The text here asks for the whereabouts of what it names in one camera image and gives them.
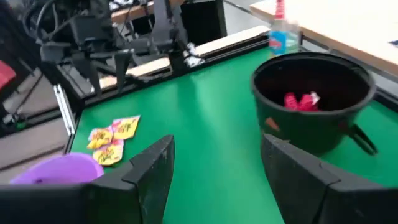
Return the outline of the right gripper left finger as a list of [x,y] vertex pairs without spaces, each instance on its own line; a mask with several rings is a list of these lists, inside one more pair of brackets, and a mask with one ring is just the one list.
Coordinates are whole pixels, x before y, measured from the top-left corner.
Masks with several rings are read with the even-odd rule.
[[175,139],[170,134],[94,180],[88,224],[162,224],[174,161]]

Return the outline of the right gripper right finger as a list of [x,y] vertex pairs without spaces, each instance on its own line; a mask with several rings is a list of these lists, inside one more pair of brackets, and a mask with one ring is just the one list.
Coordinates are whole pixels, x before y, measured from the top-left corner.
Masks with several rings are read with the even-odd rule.
[[267,180],[285,224],[384,224],[385,189],[270,134],[262,137]]

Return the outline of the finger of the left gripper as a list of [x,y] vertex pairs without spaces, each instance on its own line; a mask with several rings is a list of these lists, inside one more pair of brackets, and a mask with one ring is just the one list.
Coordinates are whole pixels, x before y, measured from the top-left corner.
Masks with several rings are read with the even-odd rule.
[[81,75],[85,75],[90,83],[92,84],[95,93],[98,96],[102,95],[101,86],[100,86],[100,78],[98,76],[97,69],[91,64],[89,60],[86,58],[75,59],[74,66],[79,71]]
[[129,52],[118,53],[114,56],[118,91],[121,91],[123,89],[126,79],[126,71],[129,67],[131,57],[132,53]]

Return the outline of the red candy wrapper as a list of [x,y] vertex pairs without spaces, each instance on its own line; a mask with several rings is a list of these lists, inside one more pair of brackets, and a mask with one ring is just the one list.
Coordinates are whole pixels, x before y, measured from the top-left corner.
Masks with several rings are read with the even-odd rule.
[[284,107],[290,110],[299,109],[299,102],[293,93],[286,93],[284,96]]
[[319,111],[318,102],[320,97],[316,92],[304,94],[298,104],[298,109],[301,111]]

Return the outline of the black pumpkin bucket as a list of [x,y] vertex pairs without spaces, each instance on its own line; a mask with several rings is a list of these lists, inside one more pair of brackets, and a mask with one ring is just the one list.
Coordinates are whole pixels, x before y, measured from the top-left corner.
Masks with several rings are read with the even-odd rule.
[[[264,134],[320,155],[350,137],[364,152],[375,155],[375,144],[355,123],[376,94],[373,76],[348,59],[317,52],[299,52],[262,63],[251,77],[259,128]],[[316,92],[319,111],[290,110],[284,96],[298,102]]]

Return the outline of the red object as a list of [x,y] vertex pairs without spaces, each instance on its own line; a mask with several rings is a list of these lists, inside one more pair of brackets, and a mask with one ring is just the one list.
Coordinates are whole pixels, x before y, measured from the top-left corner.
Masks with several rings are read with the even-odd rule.
[[0,90],[13,83],[16,73],[6,62],[0,60]]

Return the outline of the black computer case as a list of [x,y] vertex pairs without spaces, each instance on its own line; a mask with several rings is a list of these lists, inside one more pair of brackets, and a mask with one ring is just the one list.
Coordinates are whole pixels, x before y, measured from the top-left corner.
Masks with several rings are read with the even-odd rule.
[[227,36],[223,0],[186,0],[180,8],[189,42],[201,45]]

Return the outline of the purple pumpkin bucket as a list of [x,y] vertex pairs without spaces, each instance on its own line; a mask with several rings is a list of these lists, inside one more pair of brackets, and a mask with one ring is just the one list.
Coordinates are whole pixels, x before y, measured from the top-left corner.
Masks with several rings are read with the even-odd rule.
[[90,182],[104,174],[91,156],[71,152],[39,162],[13,178],[11,184],[75,184]]

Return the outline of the spray bottle with red trigger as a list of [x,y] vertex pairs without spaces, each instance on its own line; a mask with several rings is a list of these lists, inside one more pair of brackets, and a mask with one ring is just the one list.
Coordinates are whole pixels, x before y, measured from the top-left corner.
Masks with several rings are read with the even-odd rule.
[[297,53],[300,48],[300,26],[292,10],[292,0],[276,0],[274,21],[269,32],[270,57]]

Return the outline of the light wooden desk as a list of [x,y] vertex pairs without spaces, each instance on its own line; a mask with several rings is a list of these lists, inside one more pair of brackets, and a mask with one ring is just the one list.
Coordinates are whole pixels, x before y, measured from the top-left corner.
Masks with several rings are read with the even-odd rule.
[[284,0],[304,35],[398,78],[398,0]]

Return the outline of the silver corner bracket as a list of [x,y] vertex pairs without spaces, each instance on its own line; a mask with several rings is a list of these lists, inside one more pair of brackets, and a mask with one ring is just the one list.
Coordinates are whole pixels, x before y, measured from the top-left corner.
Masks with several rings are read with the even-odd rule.
[[63,122],[67,133],[69,136],[74,135],[76,133],[76,123],[65,90],[61,87],[60,84],[54,85],[53,90],[57,99],[58,107],[60,108],[60,112],[62,114]]

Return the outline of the silver arm base bracket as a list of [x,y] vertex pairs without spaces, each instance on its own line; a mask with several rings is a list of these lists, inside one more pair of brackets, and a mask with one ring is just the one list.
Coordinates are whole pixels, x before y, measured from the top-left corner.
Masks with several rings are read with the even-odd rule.
[[188,43],[186,49],[183,51],[184,62],[187,67],[192,68],[205,63],[205,59],[196,53],[196,48],[193,43]]

